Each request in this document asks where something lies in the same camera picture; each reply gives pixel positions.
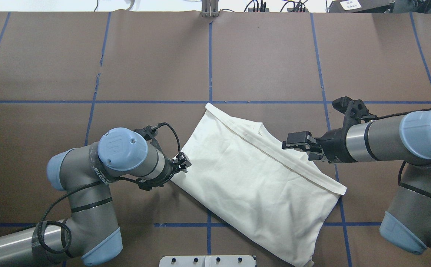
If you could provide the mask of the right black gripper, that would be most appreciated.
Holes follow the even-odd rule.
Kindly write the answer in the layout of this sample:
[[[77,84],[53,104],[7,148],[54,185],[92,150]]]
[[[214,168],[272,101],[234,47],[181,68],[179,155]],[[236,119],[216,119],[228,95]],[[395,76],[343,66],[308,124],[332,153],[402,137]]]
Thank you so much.
[[[289,133],[282,149],[316,150],[308,152],[309,161],[334,164],[376,161],[369,148],[368,129],[377,116],[369,112],[362,100],[347,96],[337,98],[332,106],[344,114],[341,128],[329,130],[320,138],[313,138],[309,131]]]

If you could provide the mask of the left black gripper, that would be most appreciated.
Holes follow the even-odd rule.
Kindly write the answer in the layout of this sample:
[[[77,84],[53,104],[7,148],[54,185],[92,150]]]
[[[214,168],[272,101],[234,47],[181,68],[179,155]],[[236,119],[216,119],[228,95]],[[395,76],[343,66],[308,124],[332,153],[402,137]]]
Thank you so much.
[[[163,187],[165,183],[177,173],[187,173],[187,169],[192,166],[189,158],[184,152],[181,152],[181,144],[175,129],[168,125],[168,128],[175,136],[178,146],[178,154],[175,159],[170,159],[163,154],[161,146],[156,140],[158,129],[161,125],[148,125],[144,128],[134,129],[134,132],[141,135],[148,144],[148,153],[146,159],[149,159],[150,171],[146,175],[138,175],[136,183],[140,189],[150,191],[156,187]]]

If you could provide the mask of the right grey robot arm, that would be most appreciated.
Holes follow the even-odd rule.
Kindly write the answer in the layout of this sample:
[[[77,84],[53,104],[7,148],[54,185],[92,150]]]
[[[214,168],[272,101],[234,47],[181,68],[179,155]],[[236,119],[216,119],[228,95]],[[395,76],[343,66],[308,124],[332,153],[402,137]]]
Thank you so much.
[[[341,128],[314,137],[289,133],[282,149],[306,152],[331,164],[402,161],[398,190],[380,225],[380,235],[407,252],[431,249],[431,108],[385,116],[347,96],[332,102],[344,115]]]

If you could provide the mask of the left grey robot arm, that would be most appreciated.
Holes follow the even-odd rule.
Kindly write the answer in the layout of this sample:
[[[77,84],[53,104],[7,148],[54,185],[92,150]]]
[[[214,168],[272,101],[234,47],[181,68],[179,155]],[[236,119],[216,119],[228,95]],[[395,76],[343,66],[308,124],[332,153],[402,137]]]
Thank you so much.
[[[163,154],[155,137],[165,125],[114,128],[98,142],[52,157],[48,181],[66,194],[51,207],[68,199],[71,216],[48,220],[48,208],[36,226],[0,237],[0,267],[47,267],[76,257],[96,266],[119,255],[122,234],[110,184],[130,181],[149,191],[191,165],[181,150],[174,159]]]

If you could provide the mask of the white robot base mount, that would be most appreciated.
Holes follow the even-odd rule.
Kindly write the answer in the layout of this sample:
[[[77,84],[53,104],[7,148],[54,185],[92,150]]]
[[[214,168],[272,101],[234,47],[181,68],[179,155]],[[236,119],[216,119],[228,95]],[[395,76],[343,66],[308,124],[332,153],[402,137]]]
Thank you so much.
[[[164,256],[160,267],[257,267],[257,258],[252,255],[194,255]]]

